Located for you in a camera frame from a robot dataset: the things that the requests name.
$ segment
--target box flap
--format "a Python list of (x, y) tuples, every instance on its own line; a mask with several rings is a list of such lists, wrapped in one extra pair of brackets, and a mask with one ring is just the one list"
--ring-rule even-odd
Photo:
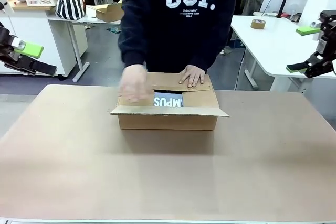
[(151, 90), (147, 99), (141, 99), (138, 102), (129, 102), (125, 100), (123, 97), (118, 98), (118, 106), (126, 105), (126, 106), (154, 106), (154, 90)]
[(207, 115), (228, 116), (220, 108), (210, 107), (154, 107), (154, 106), (118, 106), (111, 115)]
[(190, 107), (216, 107), (219, 108), (219, 104), (216, 98), (216, 94), (213, 90), (204, 90), (197, 94), (193, 92), (182, 93), (183, 103)]
[(187, 81), (183, 84), (179, 84), (178, 82), (182, 77), (183, 74), (180, 73), (148, 73), (147, 80), (153, 90), (190, 92), (211, 89), (210, 78), (207, 74), (205, 75), (204, 84), (198, 84), (194, 88), (188, 88)]
[(96, 11), (100, 12), (100, 13), (106, 13), (107, 12), (107, 7), (108, 4), (105, 5), (96, 5), (96, 6), (92, 6)]
[(120, 4), (109, 4), (107, 5), (107, 12), (115, 12), (116, 10), (120, 11), (121, 3)]

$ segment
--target small cardboard box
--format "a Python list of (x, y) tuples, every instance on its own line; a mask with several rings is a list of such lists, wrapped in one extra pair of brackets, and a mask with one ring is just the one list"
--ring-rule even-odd
[[(218, 105), (209, 75), (204, 84), (188, 88), (187, 82), (179, 84), (178, 73), (148, 73), (152, 86), (150, 98), (130, 103), (119, 97), (117, 107), (111, 112), (118, 115), (121, 129), (149, 130), (214, 130), (218, 116), (228, 116)], [(182, 93), (183, 107), (155, 107), (154, 91)]]
[(124, 11), (121, 9), (121, 3), (97, 5), (96, 17), (105, 22), (119, 21), (124, 16)]

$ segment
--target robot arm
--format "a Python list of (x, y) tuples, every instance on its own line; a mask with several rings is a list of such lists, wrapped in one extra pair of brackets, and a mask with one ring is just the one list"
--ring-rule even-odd
[(5, 64), (5, 67), (32, 75), (41, 72), (54, 76), (57, 69), (55, 66), (36, 60), (39, 59), (42, 51), (43, 47), (40, 45), (11, 36), (9, 30), (0, 23), (0, 61)]
[(290, 72), (304, 72), (308, 78), (335, 72), (333, 61), (336, 60), (336, 10), (321, 12), (319, 20), (322, 22), (322, 37), (316, 52), (303, 63), (288, 65), (287, 69)]

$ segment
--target striped bag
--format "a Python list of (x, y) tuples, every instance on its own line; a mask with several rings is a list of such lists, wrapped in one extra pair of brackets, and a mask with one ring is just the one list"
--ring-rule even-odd
[(86, 13), (84, 0), (57, 0), (56, 15), (68, 19), (78, 20)]

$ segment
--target hoodie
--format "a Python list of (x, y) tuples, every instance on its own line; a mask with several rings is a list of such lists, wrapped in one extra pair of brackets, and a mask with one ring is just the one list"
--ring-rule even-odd
[(125, 66), (206, 71), (226, 45), (235, 0), (123, 0), (119, 48)]

